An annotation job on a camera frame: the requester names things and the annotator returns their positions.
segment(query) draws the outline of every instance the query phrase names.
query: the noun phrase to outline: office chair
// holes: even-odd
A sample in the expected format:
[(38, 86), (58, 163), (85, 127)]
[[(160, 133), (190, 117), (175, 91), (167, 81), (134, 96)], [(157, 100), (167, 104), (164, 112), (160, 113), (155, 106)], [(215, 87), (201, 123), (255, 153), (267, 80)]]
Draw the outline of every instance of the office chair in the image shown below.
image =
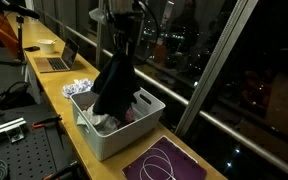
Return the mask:
[(14, 39), (17, 39), (14, 31), (12, 30), (10, 23), (5, 18), (5, 16), (3, 16), (3, 14), (1, 14), (1, 13), (0, 13), (0, 23), (2, 23), (6, 28), (9, 29), (9, 31), (7, 31), (7, 32), (9, 33), (10, 36), (12, 36)]
[(13, 55), (14, 59), (18, 58), (18, 40), (9, 35), (12, 29), (7, 28), (4, 24), (1, 26), (0, 23), (0, 41)]

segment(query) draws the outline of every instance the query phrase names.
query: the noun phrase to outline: white cloth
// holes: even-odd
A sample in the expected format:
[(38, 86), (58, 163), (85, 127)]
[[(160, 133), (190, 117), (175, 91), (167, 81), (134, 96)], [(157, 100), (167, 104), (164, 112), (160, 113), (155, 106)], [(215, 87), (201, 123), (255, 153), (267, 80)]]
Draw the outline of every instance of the white cloth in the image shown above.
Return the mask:
[(118, 120), (108, 114), (97, 115), (93, 113), (94, 104), (83, 111), (84, 116), (94, 126), (98, 133), (107, 135), (117, 130)]
[(66, 98), (70, 98), (73, 94), (90, 91), (93, 86), (93, 81), (89, 79), (74, 80), (74, 84), (64, 85), (62, 94)]
[(78, 126), (87, 126), (86, 122), (83, 120), (83, 117), (80, 114), (77, 116), (76, 125), (78, 125)]

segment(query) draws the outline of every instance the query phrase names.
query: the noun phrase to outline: purple mat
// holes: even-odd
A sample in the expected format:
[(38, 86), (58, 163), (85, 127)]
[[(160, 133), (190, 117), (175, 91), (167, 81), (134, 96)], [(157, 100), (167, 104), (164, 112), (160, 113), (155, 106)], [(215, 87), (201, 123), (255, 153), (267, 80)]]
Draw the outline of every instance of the purple mat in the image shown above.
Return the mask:
[[(176, 180), (202, 180), (206, 176), (206, 171), (201, 166), (199, 166), (195, 160), (184, 153), (180, 148), (173, 144), (168, 138), (162, 137), (159, 139), (150, 149), (145, 151), (140, 157), (138, 157), (134, 162), (123, 169), (123, 173), (128, 180), (140, 180), (141, 169), (143, 167), (144, 160), (151, 156), (156, 155), (164, 159), (167, 159), (163, 152), (152, 149), (158, 148), (162, 150), (169, 158), (170, 163), (173, 167), (173, 174)], [(145, 161), (145, 165), (154, 164), (157, 165), (168, 173), (171, 173), (170, 165), (164, 160), (152, 157)], [(163, 170), (153, 166), (145, 167), (147, 174), (152, 179), (167, 179), (169, 175)], [(145, 171), (142, 170), (141, 174), (142, 180), (149, 180)]]

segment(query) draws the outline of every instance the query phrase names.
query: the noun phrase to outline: glass window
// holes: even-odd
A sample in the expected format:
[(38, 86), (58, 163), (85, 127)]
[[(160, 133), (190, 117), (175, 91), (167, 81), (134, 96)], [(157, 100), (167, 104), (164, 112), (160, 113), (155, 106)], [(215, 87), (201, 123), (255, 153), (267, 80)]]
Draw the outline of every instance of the glass window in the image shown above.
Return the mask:
[(98, 8), (98, 1), (76, 1), (77, 31), (83, 35), (88, 33), (96, 36), (97, 22), (90, 18), (89, 12)]
[(96, 59), (96, 48), (87, 42), (85, 42), (84, 39), (81, 39), (79, 36), (76, 34), (72, 33), (71, 31), (65, 29), (65, 38), (70, 38), (74, 42), (76, 42), (79, 46), (78, 53), (85, 59), (87, 60), (90, 64), (94, 65), (95, 64), (95, 59)]
[[(259, 1), (202, 110), (288, 163), (288, 1)], [(215, 147), (225, 151), (209, 162), (229, 179), (244, 179), (246, 172), (256, 174), (251, 179), (288, 179), (245, 148), (247, 157), (232, 157), (241, 145), (205, 124), (196, 118), (188, 133), (190, 143), (198, 143), (195, 149), (206, 159), (219, 154)], [(242, 162), (262, 165), (259, 170)]]
[(55, 1), (42, 0), (42, 3), (44, 13), (44, 25), (54, 33), (58, 32), (57, 23), (53, 20), (53, 18), (56, 19)]
[[(154, 15), (147, 9), (143, 24), (135, 23), (132, 26), (131, 32), (140, 32), (139, 36), (133, 38), (136, 41), (134, 53), (131, 53), (133, 64), (138, 70), (189, 100), (236, 1), (146, 2)], [(114, 51), (112, 42), (115, 32), (114, 25), (102, 27), (103, 49)], [(107, 60), (101, 59), (101, 62), (105, 64)], [(144, 89), (166, 104), (161, 121), (170, 130), (175, 130), (186, 106), (149, 83), (139, 81)]]
[(39, 21), (45, 23), (42, 0), (33, 0), (34, 11), (40, 15)]

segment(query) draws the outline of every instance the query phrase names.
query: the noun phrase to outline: white cup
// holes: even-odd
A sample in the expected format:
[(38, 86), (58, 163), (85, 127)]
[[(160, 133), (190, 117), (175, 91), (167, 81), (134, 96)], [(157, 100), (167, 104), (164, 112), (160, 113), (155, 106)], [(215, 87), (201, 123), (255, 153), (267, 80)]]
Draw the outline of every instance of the white cup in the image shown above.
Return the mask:
[(54, 53), (54, 47), (55, 47), (55, 42), (54, 40), (49, 40), (49, 39), (39, 39), (37, 40), (41, 52), (43, 54), (52, 54)]

